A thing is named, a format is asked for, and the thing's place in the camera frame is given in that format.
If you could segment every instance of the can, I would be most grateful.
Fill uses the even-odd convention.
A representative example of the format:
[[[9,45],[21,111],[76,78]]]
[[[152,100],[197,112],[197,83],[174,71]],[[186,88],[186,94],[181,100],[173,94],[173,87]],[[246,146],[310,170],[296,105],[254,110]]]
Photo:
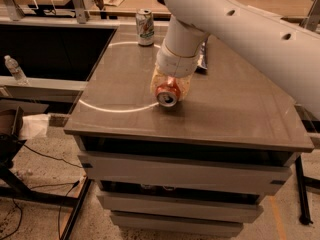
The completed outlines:
[[[154,42],[153,15],[149,9],[140,9],[136,13],[138,44],[152,45]]]

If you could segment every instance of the concrete floor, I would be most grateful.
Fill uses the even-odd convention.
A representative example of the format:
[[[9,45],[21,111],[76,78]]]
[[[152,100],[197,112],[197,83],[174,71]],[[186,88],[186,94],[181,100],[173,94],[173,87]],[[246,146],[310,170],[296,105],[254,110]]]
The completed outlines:
[[[65,135],[61,127],[49,127],[47,138],[29,140],[29,147],[54,157],[79,164],[76,157],[78,147],[72,136]],[[305,175],[320,178],[320,152],[303,154]],[[24,183],[29,187],[43,184],[58,184],[75,182],[83,174],[82,169],[69,166],[61,161],[40,157],[25,147],[14,159],[15,173],[31,170],[32,175],[24,175]],[[235,240],[318,240],[320,236],[320,195],[308,192],[311,218],[313,225],[303,226],[300,216],[299,196],[295,168],[293,175],[284,187],[274,197],[266,197],[262,201],[263,214],[253,223],[245,224],[243,231]],[[47,191],[66,195],[71,185],[46,187],[38,191]],[[74,189],[69,196],[79,191]],[[71,239],[108,239],[108,240],[218,240],[212,236],[189,235],[171,232],[155,232],[134,229],[119,229],[109,218],[109,211],[103,210],[96,194],[99,188],[91,184],[85,202],[82,206],[77,223],[72,231]],[[58,239],[58,210],[59,207],[16,200],[23,210],[19,230],[9,238],[14,240],[26,239]],[[66,221],[68,210],[62,209],[61,224]],[[11,199],[0,198],[0,239],[14,231],[19,222],[19,210]]]

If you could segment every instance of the drawer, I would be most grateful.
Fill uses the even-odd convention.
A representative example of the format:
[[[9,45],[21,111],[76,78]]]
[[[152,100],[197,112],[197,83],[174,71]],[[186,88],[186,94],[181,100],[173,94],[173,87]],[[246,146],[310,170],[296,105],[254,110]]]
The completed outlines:
[[[210,202],[177,197],[105,192],[97,196],[112,211],[252,223],[263,212],[258,205]]]
[[[240,223],[185,219],[124,212],[112,212],[110,218],[113,224],[120,227],[173,231],[220,237],[237,236],[243,228],[243,225]]]
[[[83,151],[90,179],[245,194],[274,195],[290,168]]]

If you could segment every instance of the white paper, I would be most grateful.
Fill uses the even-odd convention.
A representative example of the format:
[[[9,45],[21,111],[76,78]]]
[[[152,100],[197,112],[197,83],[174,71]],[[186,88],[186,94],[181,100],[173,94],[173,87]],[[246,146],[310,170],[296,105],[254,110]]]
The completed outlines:
[[[50,116],[46,114],[24,116],[19,140],[47,137],[49,118]]]
[[[124,0],[103,0],[106,5],[119,6]]]

